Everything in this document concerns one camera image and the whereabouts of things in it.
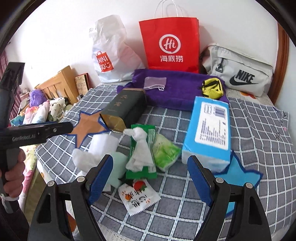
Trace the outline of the person's left hand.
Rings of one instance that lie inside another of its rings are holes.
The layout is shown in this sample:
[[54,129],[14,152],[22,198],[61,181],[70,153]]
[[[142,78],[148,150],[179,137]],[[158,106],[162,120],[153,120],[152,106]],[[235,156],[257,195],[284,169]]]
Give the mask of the person's left hand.
[[23,189],[24,169],[26,155],[22,149],[18,149],[18,160],[16,165],[5,173],[6,183],[4,184],[4,192],[11,198],[17,198]]

